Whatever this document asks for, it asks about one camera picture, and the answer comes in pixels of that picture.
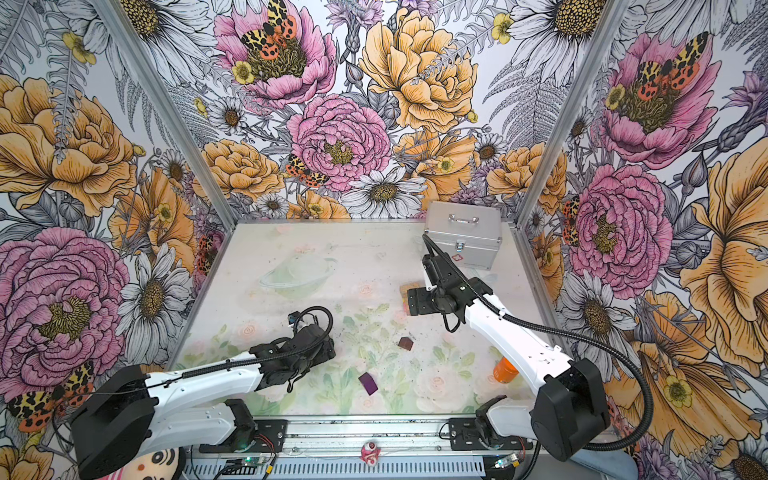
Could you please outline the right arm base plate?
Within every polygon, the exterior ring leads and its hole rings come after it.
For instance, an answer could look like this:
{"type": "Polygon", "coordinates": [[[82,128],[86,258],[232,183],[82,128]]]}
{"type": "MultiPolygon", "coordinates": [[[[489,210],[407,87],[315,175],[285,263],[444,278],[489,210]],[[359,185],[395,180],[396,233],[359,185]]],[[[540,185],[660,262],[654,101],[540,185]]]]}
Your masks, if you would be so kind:
{"type": "Polygon", "coordinates": [[[517,436],[502,437],[490,424],[477,417],[449,418],[440,430],[440,437],[448,440],[452,451],[519,451],[531,450],[530,439],[517,436]]]}

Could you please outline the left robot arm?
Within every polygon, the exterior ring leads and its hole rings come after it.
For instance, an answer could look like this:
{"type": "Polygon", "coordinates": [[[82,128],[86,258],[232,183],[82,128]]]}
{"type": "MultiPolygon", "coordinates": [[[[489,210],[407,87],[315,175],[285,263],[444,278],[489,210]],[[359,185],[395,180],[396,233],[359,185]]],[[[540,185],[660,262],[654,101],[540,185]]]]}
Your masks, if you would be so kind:
{"type": "Polygon", "coordinates": [[[145,373],[137,365],[125,367],[70,417],[78,474],[99,479],[141,455],[193,444],[243,449],[255,427],[242,396],[292,388],[334,356],[330,331],[308,324],[292,337],[197,368],[145,373]]]}

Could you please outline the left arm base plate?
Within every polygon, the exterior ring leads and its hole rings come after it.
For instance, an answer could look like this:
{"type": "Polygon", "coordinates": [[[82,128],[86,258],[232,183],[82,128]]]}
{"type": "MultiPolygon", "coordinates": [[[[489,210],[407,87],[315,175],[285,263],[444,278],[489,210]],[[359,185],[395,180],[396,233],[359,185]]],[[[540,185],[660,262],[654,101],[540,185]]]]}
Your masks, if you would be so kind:
{"type": "Polygon", "coordinates": [[[288,422],[286,420],[256,420],[240,425],[222,443],[202,444],[198,451],[204,454],[254,454],[283,451],[288,422]]]}

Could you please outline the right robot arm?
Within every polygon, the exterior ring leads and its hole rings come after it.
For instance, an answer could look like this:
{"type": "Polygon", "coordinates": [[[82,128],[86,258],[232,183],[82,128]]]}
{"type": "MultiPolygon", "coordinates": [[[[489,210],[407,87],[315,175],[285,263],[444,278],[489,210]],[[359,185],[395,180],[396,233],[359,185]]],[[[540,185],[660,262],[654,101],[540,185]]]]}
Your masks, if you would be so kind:
{"type": "Polygon", "coordinates": [[[509,311],[492,293],[476,296],[460,286],[442,296],[438,289],[410,289],[409,314],[454,314],[487,339],[518,371],[535,399],[527,405],[504,397],[479,409],[480,430],[492,445],[506,437],[538,441],[548,453],[566,461],[585,450],[610,423],[600,372],[586,360],[575,361],[552,346],[509,311]]]}

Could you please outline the purple wood block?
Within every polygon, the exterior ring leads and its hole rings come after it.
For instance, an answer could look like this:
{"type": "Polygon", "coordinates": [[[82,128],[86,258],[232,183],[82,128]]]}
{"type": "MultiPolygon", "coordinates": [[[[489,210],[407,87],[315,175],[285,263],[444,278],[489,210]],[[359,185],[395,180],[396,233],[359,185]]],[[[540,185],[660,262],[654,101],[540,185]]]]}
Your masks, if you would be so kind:
{"type": "Polygon", "coordinates": [[[369,396],[372,396],[378,391],[378,384],[370,373],[363,373],[358,377],[358,381],[369,396]]]}

